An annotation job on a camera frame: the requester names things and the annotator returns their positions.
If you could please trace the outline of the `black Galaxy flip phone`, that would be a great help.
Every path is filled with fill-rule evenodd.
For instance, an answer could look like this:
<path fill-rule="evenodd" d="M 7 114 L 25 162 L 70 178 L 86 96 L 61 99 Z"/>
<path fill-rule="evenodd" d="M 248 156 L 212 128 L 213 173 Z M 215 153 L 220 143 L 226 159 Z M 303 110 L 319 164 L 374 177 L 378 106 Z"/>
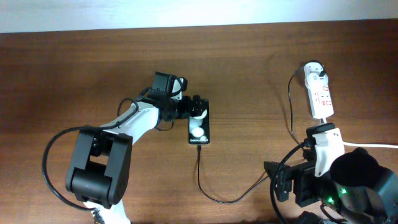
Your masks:
<path fill-rule="evenodd" d="M 210 109 L 209 101 L 202 100 L 205 107 L 201 116 L 188 120 L 188 143 L 190 145 L 208 145 L 210 143 Z"/>

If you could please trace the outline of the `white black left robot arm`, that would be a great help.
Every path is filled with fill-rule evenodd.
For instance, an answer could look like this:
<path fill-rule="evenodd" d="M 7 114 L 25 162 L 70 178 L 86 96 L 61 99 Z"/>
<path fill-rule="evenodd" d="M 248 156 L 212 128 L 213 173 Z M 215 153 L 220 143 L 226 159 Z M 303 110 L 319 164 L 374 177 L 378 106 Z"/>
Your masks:
<path fill-rule="evenodd" d="M 152 86 L 130 108 L 97 129 L 78 133 L 65 181 L 66 189 L 89 209 L 95 223 L 129 223 L 122 197 L 127 189 L 132 146 L 161 121 L 188 120 L 188 142 L 210 142 L 209 101 L 183 96 L 184 77 L 156 72 Z"/>

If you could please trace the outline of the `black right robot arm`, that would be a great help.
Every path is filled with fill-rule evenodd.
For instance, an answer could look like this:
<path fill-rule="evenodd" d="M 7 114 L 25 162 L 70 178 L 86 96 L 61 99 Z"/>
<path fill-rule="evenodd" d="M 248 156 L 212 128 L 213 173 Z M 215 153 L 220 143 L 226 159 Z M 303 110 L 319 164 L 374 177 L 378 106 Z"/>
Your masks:
<path fill-rule="evenodd" d="M 295 194 L 295 203 L 306 207 L 320 202 L 350 223 L 397 223 L 397 175 L 381 166 L 362 147 L 338 157 L 330 170 L 315 175 L 314 159 L 288 166 L 288 153 L 281 162 L 264 162 L 270 178 L 272 207 L 281 223 L 287 219 L 277 203 Z"/>

